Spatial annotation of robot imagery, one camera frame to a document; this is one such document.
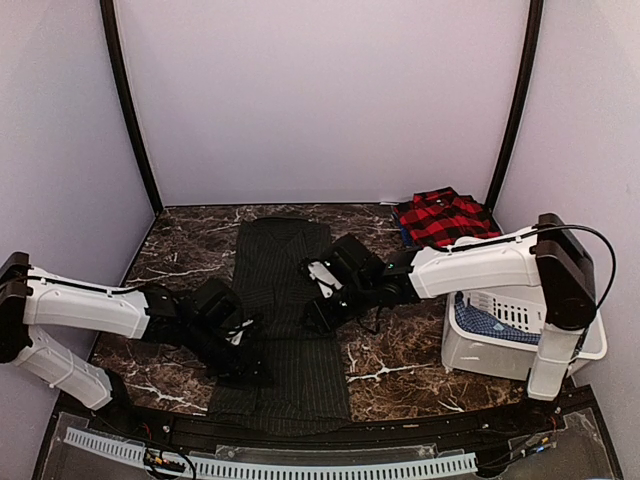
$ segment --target black pinstriped garment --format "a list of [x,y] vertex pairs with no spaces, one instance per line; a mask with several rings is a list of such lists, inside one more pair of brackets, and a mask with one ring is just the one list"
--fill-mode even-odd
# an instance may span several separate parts
[[209,413],[275,435],[335,430],[350,421],[349,394],[334,335],[300,326],[307,301],[319,294],[298,270],[331,244],[327,225],[268,217],[240,226],[233,290],[246,313],[264,315],[256,347],[274,377],[270,388],[216,388]]

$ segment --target brown marble surface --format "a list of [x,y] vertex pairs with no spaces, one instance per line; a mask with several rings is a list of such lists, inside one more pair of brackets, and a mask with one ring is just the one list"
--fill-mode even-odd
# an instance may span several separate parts
[[[181,289],[210,276],[230,284],[240,223],[268,215],[327,223],[334,238],[353,233],[386,259],[403,248],[390,213],[388,206],[369,204],[169,208],[149,235],[128,285],[157,281]],[[520,399],[522,382],[445,371],[440,363],[443,317],[444,301],[437,299],[383,312],[377,336],[355,324],[340,329],[354,421],[442,415]],[[119,373],[141,406],[206,414],[215,388],[188,351],[116,335],[101,335],[93,363]]]

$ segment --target blue cloth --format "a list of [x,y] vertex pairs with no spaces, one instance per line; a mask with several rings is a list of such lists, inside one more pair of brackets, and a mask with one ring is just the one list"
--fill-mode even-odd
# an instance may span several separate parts
[[415,243],[413,243],[413,238],[411,238],[411,234],[409,233],[409,230],[404,228],[404,226],[400,223],[400,219],[398,218],[398,215],[396,214],[396,212],[392,212],[391,216],[393,217],[393,220],[396,222],[396,225],[400,229],[400,235],[402,235],[402,243],[404,243],[405,247],[415,247]]
[[518,330],[472,305],[465,305],[461,292],[456,293],[456,323],[464,331],[511,342],[537,345],[540,335]]

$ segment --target black metal edge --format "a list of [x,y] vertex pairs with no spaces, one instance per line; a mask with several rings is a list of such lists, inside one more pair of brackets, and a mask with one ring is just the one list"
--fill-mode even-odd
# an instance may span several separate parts
[[133,98],[131,96],[129,81],[127,79],[124,57],[122,55],[120,36],[118,35],[118,23],[116,20],[113,0],[100,0],[100,10],[102,11],[102,23],[104,25],[104,33],[107,39],[107,48],[109,50],[109,58],[111,59],[113,78],[116,83],[116,89],[118,90],[118,97],[120,98],[120,108],[122,109],[122,115],[124,116],[124,121],[127,125],[129,140],[131,141],[131,147],[133,148],[133,153],[136,157],[136,163],[138,164],[138,169],[142,176],[144,188],[147,191],[151,207],[157,215],[162,212],[164,207],[160,198],[158,186],[153,178],[153,171],[151,170],[147,151],[144,148],[142,133],[140,132],[140,125],[138,124],[138,117],[136,116],[136,111],[133,106]]
[[49,422],[47,423],[47,428],[44,431],[44,437],[42,438],[40,451],[38,452],[38,458],[36,459],[36,464],[33,468],[33,474],[31,475],[31,480],[40,480],[42,478],[42,473],[44,470],[44,462],[46,461],[47,454],[49,453],[48,447],[49,445],[51,445],[53,432],[55,432],[56,425],[58,424],[58,412],[56,410],[57,410],[57,407],[54,407],[54,411],[49,417]]
[[[614,470],[614,474],[617,475],[616,478],[622,479],[622,471],[613,449],[613,443],[611,442],[609,432],[602,417],[602,412],[600,411],[591,387],[586,385],[562,393],[559,397],[559,406],[562,408],[562,415],[591,408],[597,420],[612,470]],[[447,450],[463,449],[466,452],[482,454],[483,452],[491,450],[493,452],[508,451],[508,441],[512,437],[533,433],[533,431],[521,431],[517,435],[504,435],[482,431],[482,426],[491,422],[492,419],[508,417],[512,415],[517,408],[518,404],[511,404],[473,412],[454,413],[435,417],[353,423],[328,434],[295,438],[266,435],[238,427],[232,427],[237,430],[236,435],[233,437],[225,437],[225,430],[228,430],[231,426],[215,422],[206,417],[170,413],[144,407],[136,407],[135,412],[152,428],[156,440],[185,453],[191,450],[213,453],[218,444],[257,448],[266,446],[267,448],[298,450],[335,450],[344,449],[345,447],[369,449],[435,444],[441,453]],[[48,448],[46,447],[50,445],[57,419],[61,412],[67,412],[89,419],[90,428],[118,434],[118,432],[114,432],[110,427],[102,423],[99,418],[92,417],[89,411],[83,408],[77,400],[62,394],[49,421],[32,480],[40,479],[44,468],[46,453],[48,452]],[[186,424],[193,422],[208,425],[207,430],[209,433],[203,435],[205,441],[201,441],[200,445],[190,445],[176,441],[181,435],[184,435],[184,431],[181,431],[181,428],[184,428],[185,422]],[[165,425],[170,427],[168,434],[164,432],[160,433],[162,432],[162,427]],[[345,434],[351,438],[350,441],[340,441],[340,437],[343,437]]]
[[544,0],[531,0],[529,4],[527,30],[524,36],[524,45],[522,47],[522,56],[520,58],[520,69],[518,70],[518,79],[516,80],[516,88],[513,94],[509,119],[507,120],[507,127],[504,132],[504,138],[502,139],[502,146],[500,147],[500,153],[498,154],[498,160],[493,172],[493,178],[491,179],[491,185],[489,186],[487,198],[484,202],[485,207],[488,208],[489,211],[493,211],[496,203],[498,202],[498,197],[502,190],[502,184],[504,183],[504,179],[509,168],[511,155],[513,154],[513,147],[518,136],[518,129],[520,128],[520,121],[522,120],[527,92],[529,91],[533,62],[536,56],[536,47],[538,46],[543,5]]
[[620,466],[618,455],[616,455],[611,435],[609,435],[609,429],[607,428],[607,424],[604,422],[602,411],[600,408],[592,408],[592,410],[593,416],[596,419],[596,424],[598,425],[598,430],[600,431],[600,436],[602,437],[602,443],[604,443],[604,448],[607,451],[611,470],[613,470],[614,480],[622,480],[624,478],[622,467]]

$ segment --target black frame pole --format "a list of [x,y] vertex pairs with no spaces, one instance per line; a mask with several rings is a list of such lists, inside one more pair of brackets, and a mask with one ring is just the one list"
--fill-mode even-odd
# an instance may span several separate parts
[[158,186],[153,178],[153,171],[149,163],[147,151],[142,141],[142,133],[138,124],[138,117],[133,106],[133,98],[129,81],[127,79],[127,71],[124,66],[124,57],[122,56],[122,46],[120,45],[120,36],[118,35],[118,23],[116,21],[116,12],[113,0],[100,0],[100,10],[102,11],[102,23],[104,25],[104,33],[107,39],[107,48],[109,49],[109,58],[111,59],[111,69],[113,70],[113,78],[116,82],[118,97],[120,98],[120,107],[122,115],[127,125],[129,139],[133,147],[133,153],[136,157],[136,163],[142,176],[144,188],[147,191],[149,202],[153,211],[158,215],[164,209]]
[[516,81],[516,89],[513,94],[511,103],[511,111],[509,112],[509,120],[507,128],[502,139],[500,154],[496,162],[496,168],[493,172],[489,192],[484,202],[485,207],[490,211],[496,206],[502,184],[507,175],[509,161],[513,153],[513,147],[518,136],[520,121],[522,120],[522,112],[527,99],[529,90],[529,82],[531,80],[531,72],[533,71],[533,61],[536,56],[536,47],[538,46],[538,35],[540,33],[540,23],[542,21],[542,8],[544,0],[531,0],[529,4],[529,18],[527,20],[527,31],[524,36],[524,46],[522,48],[522,57],[520,58],[520,69],[518,70],[518,80]]

